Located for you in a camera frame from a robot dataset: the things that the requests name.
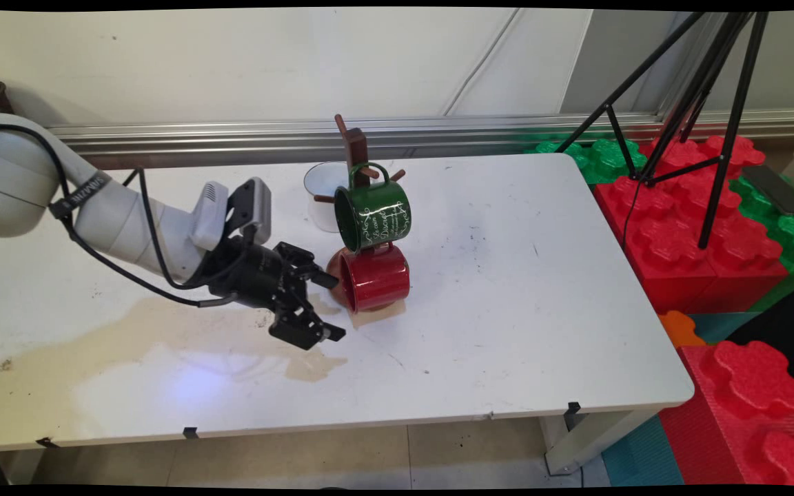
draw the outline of white robotic arm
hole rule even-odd
[[[37,123],[0,114],[0,125],[38,132],[54,148],[66,178],[82,186],[98,170]],[[29,232],[41,219],[59,185],[51,158],[34,138],[0,131],[0,236]],[[216,247],[225,225],[227,189],[210,182],[202,189],[194,214],[149,200],[161,252],[174,280],[185,282],[198,270],[205,252]],[[145,221],[141,195],[110,181],[82,205],[75,230],[97,251],[161,275]],[[259,229],[256,242],[265,242]]]
[[[190,214],[148,198],[145,176],[139,176],[142,194],[111,181],[37,123],[0,114],[1,238],[29,232],[50,209],[89,254],[173,301],[268,308],[276,316],[269,333],[303,349],[344,336],[343,329],[320,320],[306,298],[306,280],[327,288],[338,280],[313,263],[311,252],[286,242],[274,250],[261,245],[271,225],[271,194],[261,179],[249,179],[231,196],[225,186],[208,182]],[[67,181],[77,186],[75,192],[51,204],[58,187],[66,191]],[[76,207],[73,225],[65,215]],[[236,231],[241,234],[230,238]],[[223,298],[177,298],[114,266],[100,252],[165,276],[174,288],[207,285]]]

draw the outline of black tripod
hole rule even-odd
[[[731,107],[731,116],[728,119],[728,128],[725,131],[724,144],[722,144],[722,153],[716,157],[696,163],[683,169],[675,170],[668,174],[655,177],[655,167],[658,161],[661,160],[662,155],[670,145],[675,133],[680,131],[682,123],[684,128],[681,129],[680,142],[684,143],[697,117],[700,115],[700,110],[703,109],[706,98],[709,92],[715,85],[715,80],[719,76],[719,72],[724,66],[725,60],[728,59],[728,54],[731,53],[731,48],[734,42],[737,41],[737,36],[743,30],[746,22],[753,16],[753,12],[731,12],[722,22],[715,38],[710,44],[709,49],[706,51],[705,56],[700,61],[700,66],[697,72],[694,73],[693,78],[688,83],[688,88],[682,94],[682,97],[675,104],[675,109],[672,110],[670,117],[667,119],[664,131],[658,139],[658,144],[652,151],[649,160],[646,162],[645,167],[641,172],[638,172],[633,166],[633,161],[630,159],[630,151],[627,150],[627,144],[624,143],[624,133],[621,132],[620,125],[618,125],[618,118],[615,116],[612,105],[621,97],[627,88],[630,88],[639,76],[642,76],[688,29],[697,22],[703,15],[703,12],[694,12],[688,19],[675,29],[674,32],[667,37],[661,45],[653,51],[650,56],[642,62],[633,73],[628,76],[627,80],[612,92],[608,98],[595,110],[589,117],[569,136],[569,138],[557,148],[556,153],[562,153],[568,145],[572,144],[583,132],[592,125],[596,119],[602,116],[603,112],[608,113],[609,121],[611,121],[612,129],[614,129],[615,137],[620,145],[621,152],[624,154],[624,160],[627,162],[627,170],[630,179],[639,181],[636,192],[639,192],[639,186],[645,183],[646,186],[652,187],[656,183],[666,179],[672,179],[676,176],[681,176],[694,170],[703,169],[713,164],[718,164],[715,171],[715,181],[713,183],[712,192],[709,195],[709,204],[706,206],[706,216],[703,220],[703,228],[700,230],[700,239],[698,247],[705,249],[706,244],[709,242],[709,234],[712,232],[713,220],[715,220],[715,210],[719,204],[719,197],[722,195],[722,185],[724,184],[725,176],[728,174],[728,162],[731,161],[731,151],[734,150],[734,140],[737,138],[737,129],[740,128],[740,117],[743,114],[743,106],[746,103],[746,93],[749,90],[749,83],[753,78],[753,68],[755,67],[755,59],[759,54],[759,47],[762,44],[762,35],[765,32],[765,23],[768,20],[767,12],[754,12],[755,21],[753,22],[753,32],[749,38],[749,44],[746,47],[746,58],[743,60],[743,70],[740,72],[740,81],[737,82],[737,93],[734,94],[734,104]],[[627,213],[627,220],[630,214],[633,213],[633,207]]]

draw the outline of white wall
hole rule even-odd
[[[746,57],[754,19],[746,23],[725,66],[706,99],[704,110],[730,110],[737,94],[737,82]],[[755,60],[753,80],[746,95],[746,109],[794,108],[794,10],[768,14],[762,46]]]
[[[0,81],[44,125],[435,116],[510,13],[0,12]],[[521,10],[452,114],[557,113],[589,16]]]

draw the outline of table leg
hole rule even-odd
[[[561,415],[541,417],[549,473],[551,476],[573,473],[593,456],[599,455],[621,437],[658,414],[658,411],[659,409],[636,409],[590,413],[570,431],[565,427]]]

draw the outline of black strap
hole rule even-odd
[[[39,443],[45,448],[60,448],[60,446],[57,446],[56,444],[51,442],[51,437],[42,437],[40,440],[35,440],[35,442]]]
[[[578,413],[579,410],[580,410],[580,403],[578,403],[578,402],[570,402],[568,404],[567,411],[565,411],[565,413],[563,415],[574,415],[574,414]]]
[[[60,198],[60,200],[48,205],[48,210],[51,211],[51,214],[57,220],[63,219],[63,217],[69,216],[73,210],[84,205],[85,201],[90,200],[93,195],[97,194],[111,180],[112,178],[108,174],[98,170],[97,173],[91,176],[91,179],[76,188],[68,197]]]

